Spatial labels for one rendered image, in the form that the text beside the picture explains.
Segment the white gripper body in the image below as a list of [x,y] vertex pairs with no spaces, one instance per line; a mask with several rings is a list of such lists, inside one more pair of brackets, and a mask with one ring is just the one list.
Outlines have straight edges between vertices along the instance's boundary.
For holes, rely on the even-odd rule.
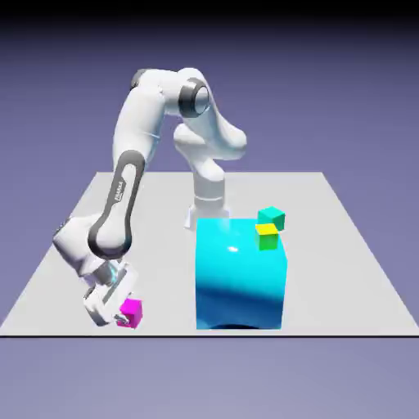
[[83,298],[83,305],[97,326],[115,322],[114,316],[121,314],[119,309],[133,293],[137,277],[137,271],[131,264],[117,261],[105,261],[87,277],[92,282]]

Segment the small magenta cube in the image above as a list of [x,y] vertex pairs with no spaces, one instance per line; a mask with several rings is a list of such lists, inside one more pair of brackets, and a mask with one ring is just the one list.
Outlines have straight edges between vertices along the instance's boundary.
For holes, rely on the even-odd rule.
[[142,320],[141,300],[127,298],[119,310],[125,317],[125,320],[117,320],[117,325],[119,327],[129,327],[135,329]]

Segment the small yellow-green cube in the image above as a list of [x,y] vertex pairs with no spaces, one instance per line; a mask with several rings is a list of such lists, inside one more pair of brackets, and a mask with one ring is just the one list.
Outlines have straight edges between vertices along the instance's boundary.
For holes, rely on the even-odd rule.
[[259,250],[275,250],[278,245],[279,231],[274,223],[255,225],[255,240]]

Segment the small teal cube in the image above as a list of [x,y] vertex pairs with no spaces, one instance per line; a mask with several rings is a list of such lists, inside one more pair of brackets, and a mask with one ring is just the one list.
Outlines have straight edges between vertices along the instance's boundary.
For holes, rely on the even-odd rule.
[[269,206],[258,211],[258,224],[273,223],[280,232],[285,227],[286,214],[280,209]]

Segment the large cyan box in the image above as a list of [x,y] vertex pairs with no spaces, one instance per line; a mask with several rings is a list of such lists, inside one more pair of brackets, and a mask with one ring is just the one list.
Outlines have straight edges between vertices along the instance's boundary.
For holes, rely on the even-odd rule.
[[196,327],[279,329],[287,257],[259,250],[255,219],[199,219],[196,225]]

